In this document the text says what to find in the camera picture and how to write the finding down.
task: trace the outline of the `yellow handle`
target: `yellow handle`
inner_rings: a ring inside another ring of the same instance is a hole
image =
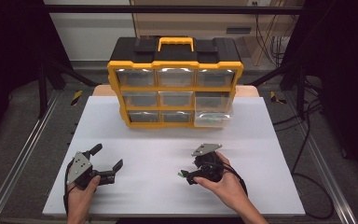
[[[189,44],[191,51],[194,51],[192,37],[161,37],[158,43],[158,51],[161,51],[161,46],[163,44]]]

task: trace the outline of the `white table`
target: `white table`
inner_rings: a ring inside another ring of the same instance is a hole
[[[219,151],[244,179],[251,201],[268,216],[304,215],[263,98],[236,97],[234,117],[224,129],[130,129],[121,119],[116,96],[91,96],[48,196],[43,214],[65,216],[65,168],[77,151],[98,143],[90,161],[106,171],[123,159],[116,183],[98,187],[90,213],[102,217],[235,217],[209,190],[188,185],[177,173],[195,171],[190,156],[202,143]]]

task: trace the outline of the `storage box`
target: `storage box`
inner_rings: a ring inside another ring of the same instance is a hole
[[[232,38],[121,37],[107,67],[120,115],[136,128],[226,126],[243,71]]]

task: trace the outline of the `human hand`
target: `human hand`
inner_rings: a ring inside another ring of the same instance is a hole
[[[216,154],[225,166],[230,166],[226,157],[217,151]],[[217,183],[199,176],[194,177],[194,181],[212,191],[227,207],[238,213],[245,223],[267,223],[249,200],[240,180],[230,171],[225,170]]]
[[[94,176],[89,185],[84,189],[78,189],[75,183],[68,186],[68,224],[84,224],[89,215],[90,204],[94,191],[100,184],[101,177]]]

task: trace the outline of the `black wire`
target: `black wire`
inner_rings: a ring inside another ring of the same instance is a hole
[[[260,40],[258,39],[258,34],[260,34],[261,37],[261,41],[263,42],[263,46],[260,44]],[[267,47],[266,47],[266,42],[264,41],[263,36],[261,35],[260,32],[260,28],[258,26],[258,14],[255,14],[255,39],[257,40],[258,45],[260,46],[260,48],[263,50],[263,52],[266,54],[266,56],[268,57],[269,54],[267,53]]]
[[[313,100],[312,102],[310,102],[310,103],[308,104],[307,110],[310,111],[310,106],[311,106],[314,102],[316,102],[316,101],[318,101],[318,100],[319,100],[319,99],[316,99],[316,100]],[[310,113],[307,113],[307,125],[308,125],[307,133],[306,133],[305,138],[304,138],[304,141],[303,141],[303,143],[302,143],[302,145],[301,145],[301,149],[299,150],[298,155],[297,155],[297,157],[296,157],[295,165],[293,166],[292,171],[290,172],[290,174],[291,174],[292,176],[294,176],[294,175],[301,176],[301,177],[303,177],[303,178],[308,179],[308,180],[311,181],[312,183],[314,183],[316,186],[318,186],[320,189],[322,189],[322,191],[326,194],[326,196],[327,196],[327,198],[328,198],[328,200],[329,200],[329,202],[330,202],[330,212],[329,212],[329,214],[328,214],[327,216],[325,216],[325,217],[318,217],[318,216],[315,216],[315,215],[313,215],[313,214],[311,214],[311,213],[309,213],[309,212],[307,212],[307,211],[305,212],[306,215],[309,216],[309,217],[317,218],[317,219],[329,219],[329,218],[334,214],[334,203],[333,203],[333,199],[331,198],[330,194],[327,192],[327,190],[326,190],[323,186],[321,186],[321,185],[320,185],[318,182],[316,182],[314,179],[312,179],[312,178],[310,178],[310,177],[308,177],[308,176],[306,176],[306,175],[302,175],[302,174],[299,174],[299,173],[295,173],[295,169],[296,169],[296,167],[297,167],[297,165],[298,165],[298,161],[299,161],[299,159],[300,159],[300,157],[301,157],[302,152],[304,151],[304,148],[305,148],[305,145],[306,145],[306,143],[307,143],[308,137],[310,136]]]
[[[212,166],[216,166],[216,167],[221,167],[225,170],[228,170],[229,172],[231,172],[232,174],[234,174],[239,180],[240,180],[240,184],[243,188],[243,191],[245,192],[246,195],[248,195],[248,189],[246,188],[246,185],[245,185],[245,181],[242,179],[242,177],[234,170],[234,168],[232,168],[231,165],[225,163],[225,162],[222,162],[223,164],[229,166],[225,166],[225,165],[220,165],[220,164],[216,164],[216,163],[213,163],[213,162],[208,162],[208,161],[205,161],[203,164],[208,164],[208,165],[212,165]]]
[[[318,186],[326,195],[327,195],[327,199],[328,201],[330,202],[330,212],[327,216],[325,217],[318,217],[318,216],[315,216],[307,211],[305,211],[305,214],[309,217],[313,217],[313,218],[317,218],[317,219],[329,219],[332,215],[334,215],[334,203],[333,203],[333,199],[331,198],[330,194],[327,192],[327,190],[322,186],[320,185],[318,182],[316,182],[314,179],[310,178],[309,176],[306,176],[306,175],[302,175],[302,174],[299,174],[299,173],[292,173],[292,176],[300,176],[300,177],[303,177],[305,179],[308,179],[310,182],[314,183],[316,186]]]
[[[72,190],[69,190],[69,192],[67,192],[67,185],[66,185],[66,181],[68,180],[68,174],[69,174],[69,169],[71,168],[72,164],[74,163],[74,160],[71,160],[68,165],[66,166],[66,171],[65,171],[65,180],[63,183],[64,189],[63,192],[65,192],[63,194],[63,205],[65,207],[65,212],[66,215],[68,216],[68,209],[69,209],[69,205],[68,205],[68,200],[69,200],[69,192]]]
[[[315,112],[317,109],[314,109],[314,108],[318,107],[319,105],[321,105],[321,104],[317,104],[317,105],[314,105],[313,107],[310,107],[310,110],[306,110],[306,111],[304,111],[304,113],[312,113],[312,112]],[[286,123],[286,122],[288,122],[288,121],[290,121],[290,120],[292,120],[292,119],[296,119],[296,118],[298,118],[298,117],[300,117],[300,116],[299,116],[299,115],[294,115],[294,116],[290,117],[289,119],[284,119],[284,120],[281,120],[281,121],[277,121],[277,122],[275,122],[275,123],[272,123],[272,125],[283,124],[283,123]]]
[[[233,169],[233,170],[234,170],[234,168],[233,168],[230,164],[225,163],[225,162],[223,162],[223,161],[222,161],[222,163],[223,163],[223,164],[225,164],[226,166],[228,166],[229,168],[231,168],[231,169]]]
[[[295,123],[293,125],[290,125],[289,127],[286,127],[286,128],[282,128],[282,129],[278,129],[278,130],[275,130],[275,133],[277,132],[281,132],[281,131],[284,131],[284,130],[288,130],[288,129],[291,129],[293,127],[296,127],[298,124],[302,123],[304,120],[301,120],[299,123]]]
[[[72,189],[76,188],[77,185],[75,184],[70,190],[68,190],[67,194],[69,195],[69,193],[72,191]]]
[[[281,66],[281,61],[283,59],[283,56],[284,56],[284,52],[281,53],[281,47],[282,47],[282,42],[286,39],[288,39],[289,37],[286,36],[287,32],[292,28],[292,26],[295,24],[295,21],[296,21],[296,17],[293,17],[294,15],[292,15],[292,23],[289,25],[289,27],[284,31],[284,34],[283,36],[285,37],[282,37],[280,36],[279,37],[279,40],[275,41],[275,36],[272,37],[271,39],[271,44],[269,46],[269,51],[271,52],[272,54],[272,57],[275,58],[275,66],[278,68]],[[277,46],[276,46],[276,52],[274,51],[274,46],[275,46],[275,43],[277,43]]]

